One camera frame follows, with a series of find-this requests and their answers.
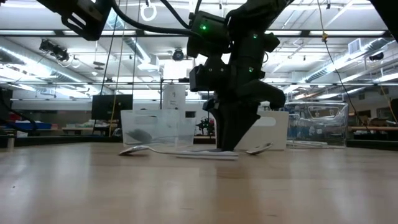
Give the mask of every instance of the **wooden table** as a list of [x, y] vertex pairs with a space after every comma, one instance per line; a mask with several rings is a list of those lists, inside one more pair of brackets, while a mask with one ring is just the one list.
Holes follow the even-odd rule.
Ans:
[[0, 154], [1, 223], [371, 224], [398, 219], [396, 152], [269, 151], [211, 161], [150, 152], [119, 157], [122, 148], [84, 143]]

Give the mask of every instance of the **black monitor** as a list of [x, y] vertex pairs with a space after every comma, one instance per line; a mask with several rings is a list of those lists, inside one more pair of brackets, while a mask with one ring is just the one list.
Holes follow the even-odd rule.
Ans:
[[[93, 96], [91, 118], [110, 120], [112, 119], [114, 95]], [[132, 110], [132, 95], [116, 95], [116, 106], [113, 119], [121, 119], [121, 110]]]

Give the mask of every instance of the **ceiling light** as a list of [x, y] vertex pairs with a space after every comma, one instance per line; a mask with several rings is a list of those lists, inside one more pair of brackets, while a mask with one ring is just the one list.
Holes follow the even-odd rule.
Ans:
[[134, 30], [104, 30], [101, 35], [135, 35]]
[[299, 30], [267, 30], [266, 34], [274, 33], [274, 35], [300, 35]]
[[55, 35], [52, 30], [0, 30], [0, 35]]
[[363, 89], [365, 89], [365, 87], [356, 88], [356, 89], [353, 89], [353, 90], [347, 91], [347, 93], [348, 93], [348, 94], [352, 94], [352, 93], [355, 93], [355, 92], [357, 92], [357, 91], [359, 91], [359, 90], [363, 90]]
[[30, 86], [27, 86], [27, 85], [23, 85], [23, 84], [19, 84], [19, 85], [11, 85], [10, 84], [9, 86], [12, 86], [12, 87], [15, 87], [15, 88], [21, 88], [23, 90], [28, 90], [28, 91], [36, 91], [34, 88], [32, 88]]
[[56, 90], [57, 93], [61, 93], [65, 96], [72, 96], [75, 98], [87, 98], [87, 95], [80, 93], [78, 91], [75, 90], [69, 90], [69, 89], [65, 89], [65, 88], [57, 88]]
[[342, 81], [343, 83], [344, 83], [344, 82], [349, 82], [349, 81], [354, 80], [354, 79], [356, 79], [356, 78], [358, 78], [358, 77], [360, 77], [360, 75], [352, 75], [352, 76], [349, 76], [349, 77], [347, 77], [347, 78], [342, 79], [341, 81]]
[[338, 95], [339, 95], [339, 93], [330, 93], [330, 94], [325, 94], [325, 95], [318, 96], [317, 99], [324, 100], [324, 99], [329, 99], [329, 98], [332, 98], [332, 97], [335, 97], [335, 96], [338, 96]]
[[72, 30], [65, 30], [62, 32], [64, 35], [78, 35], [77, 33], [75, 33], [75, 31], [72, 31]]
[[144, 31], [145, 35], [176, 35], [176, 34], [161, 34], [161, 33], [156, 33], [156, 32], [151, 32], [151, 31]]
[[374, 83], [386, 82], [386, 81], [393, 80], [393, 79], [396, 79], [396, 78], [398, 78], [398, 73], [394, 73], [394, 74], [391, 74], [391, 75], [384, 75], [383, 77], [374, 79], [373, 82]]
[[[361, 35], [383, 35], [386, 31], [384, 30], [326, 30], [325, 33], [327, 33], [329, 36], [333, 35], [347, 35], [347, 36], [361, 36]], [[322, 35], [323, 31], [311, 31], [310, 35]]]

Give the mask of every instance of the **clear plastic container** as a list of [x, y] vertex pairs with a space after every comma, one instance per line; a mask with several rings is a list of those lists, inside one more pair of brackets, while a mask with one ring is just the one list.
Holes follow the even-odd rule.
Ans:
[[178, 146], [180, 113], [177, 110], [122, 110], [121, 119], [124, 147]]
[[178, 123], [178, 141], [177, 148], [184, 149], [193, 146], [195, 137], [196, 118], [183, 118]]
[[341, 148], [346, 146], [347, 103], [289, 102], [288, 147]]

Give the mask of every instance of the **white box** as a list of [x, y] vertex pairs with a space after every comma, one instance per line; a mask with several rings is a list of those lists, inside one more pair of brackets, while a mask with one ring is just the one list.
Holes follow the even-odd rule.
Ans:
[[251, 149], [272, 142], [271, 150], [286, 149], [289, 113], [261, 111], [261, 116], [240, 140], [235, 149]]

